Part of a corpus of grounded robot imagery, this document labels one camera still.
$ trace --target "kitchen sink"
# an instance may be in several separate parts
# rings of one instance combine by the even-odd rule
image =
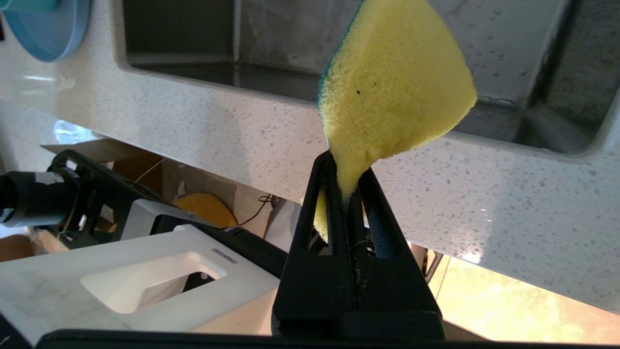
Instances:
[[[478,90],[455,131],[561,153],[592,143],[620,86],[616,0],[430,2]],[[314,102],[359,0],[145,3],[123,2],[131,66]]]

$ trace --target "floor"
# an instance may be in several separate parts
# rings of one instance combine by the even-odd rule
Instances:
[[[620,316],[456,258],[429,287],[446,321],[489,340],[620,344]]]

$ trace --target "countertop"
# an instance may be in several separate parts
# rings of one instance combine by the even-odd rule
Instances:
[[[34,60],[5,28],[1,100],[302,198],[326,149],[315,105],[135,70],[122,3],[93,6],[84,42],[59,63]],[[579,155],[453,132],[373,169],[408,240],[620,314],[619,117],[620,96]]]

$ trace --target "orange object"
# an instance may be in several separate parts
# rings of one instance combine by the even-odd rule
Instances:
[[[173,205],[213,224],[217,228],[226,228],[237,225],[232,212],[217,196],[212,194],[195,193],[172,201]]]

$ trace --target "black cable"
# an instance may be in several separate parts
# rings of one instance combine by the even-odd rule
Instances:
[[[237,224],[237,225],[241,227],[244,224],[247,224],[248,222],[250,222],[252,219],[256,218],[259,215],[260,211],[263,210],[263,207],[265,207],[265,205],[268,202],[273,202],[273,201],[276,201],[277,199],[278,199],[278,197],[276,195],[271,195],[271,194],[263,195],[263,196],[259,197],[259,201],[263,203],[262,205],[260,205],[260,209],[258,211],[256,211],[256,213],[250,219],[246,220],[245,222],[243,222],[241,224]]]

